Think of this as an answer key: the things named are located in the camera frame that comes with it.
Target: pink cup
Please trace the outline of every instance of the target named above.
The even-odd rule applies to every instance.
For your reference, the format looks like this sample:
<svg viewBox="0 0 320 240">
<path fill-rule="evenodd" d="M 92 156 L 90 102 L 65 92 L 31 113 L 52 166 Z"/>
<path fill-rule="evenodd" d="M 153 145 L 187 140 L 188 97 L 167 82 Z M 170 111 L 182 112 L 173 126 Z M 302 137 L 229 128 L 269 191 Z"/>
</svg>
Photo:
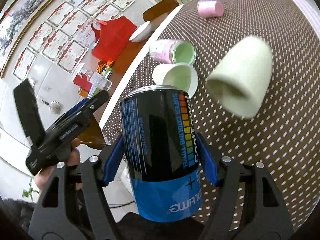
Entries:
<svg viewBox="0 0 320 240">
<path fill-rule="evenodd" d="M 223 4 L 219 1 L 202 0 L 198 2 L 198 13 L 202 18 L 221 17 Z"/>
</svg>

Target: tree in painting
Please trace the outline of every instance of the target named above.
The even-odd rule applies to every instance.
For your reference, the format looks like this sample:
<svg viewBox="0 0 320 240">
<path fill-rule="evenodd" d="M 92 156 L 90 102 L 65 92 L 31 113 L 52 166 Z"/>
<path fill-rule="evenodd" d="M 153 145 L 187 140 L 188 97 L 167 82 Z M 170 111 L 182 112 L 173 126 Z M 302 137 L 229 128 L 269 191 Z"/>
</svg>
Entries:
<svg viewBox="0 0 320 240">
<path fill-rule="evenodd" d="M 17 32 L 45 0 L 19 0 L 0 25 L 0 56 L 4 56 Z"/>
</svg>

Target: human hand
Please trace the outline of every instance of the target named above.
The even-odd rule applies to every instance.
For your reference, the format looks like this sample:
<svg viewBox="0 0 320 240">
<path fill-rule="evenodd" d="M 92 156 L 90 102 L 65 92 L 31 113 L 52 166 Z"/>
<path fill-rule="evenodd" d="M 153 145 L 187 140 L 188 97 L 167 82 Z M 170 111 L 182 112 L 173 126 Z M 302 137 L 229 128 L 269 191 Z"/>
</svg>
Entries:
<svg viewBox="0 0 320 240">
<path fill-rule="evenodd" d="M 67 165 L 73 166 L 80 163 L 80 154 L 79 151 L 76 149 L 81 144 L 81 141 L 79 138 L 75 138 L 71 141 L 71 155 L 68 160 Z M 53 169 L 55 166 L 50 166 L 48 168 L 42 169 L 36 176 L 35 176 L 35 184 L 37 187 L 42 191 L 44 188 L 44 185 L 47 183 L 51 173 L 53 172 Z M 76 189 L 79 190 L 82 187 L 82 183 L 76 184 Z"/>
</svg>

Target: blue can bottom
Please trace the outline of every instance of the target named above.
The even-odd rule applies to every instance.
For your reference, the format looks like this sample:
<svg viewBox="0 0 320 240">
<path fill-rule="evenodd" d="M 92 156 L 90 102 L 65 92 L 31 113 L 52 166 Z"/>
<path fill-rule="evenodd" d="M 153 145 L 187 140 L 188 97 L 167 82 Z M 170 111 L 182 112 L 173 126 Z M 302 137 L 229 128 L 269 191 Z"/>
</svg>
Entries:
<svg viewBox="0 0 320 240">
<path fill-rule="evenodd" d="M 198 169 L 173 180 L 149 182 L 131 179 L 139 214 L 154 222 L 173 222 L 194 214 L 201 206 Z"/>
</svg>

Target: gold picture frame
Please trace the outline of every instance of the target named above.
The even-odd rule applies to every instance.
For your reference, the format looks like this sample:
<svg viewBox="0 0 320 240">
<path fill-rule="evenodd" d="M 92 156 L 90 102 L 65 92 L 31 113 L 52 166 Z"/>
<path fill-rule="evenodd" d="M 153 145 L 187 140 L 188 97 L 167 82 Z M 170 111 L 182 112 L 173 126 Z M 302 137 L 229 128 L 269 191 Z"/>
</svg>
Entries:
<svg viewBox="0 0 320 240">
<path fill-rule="evenodd" d="M 0 19 L 0 77 L 19 41 L 53 0 L 14 0 Z"/>
</svg>

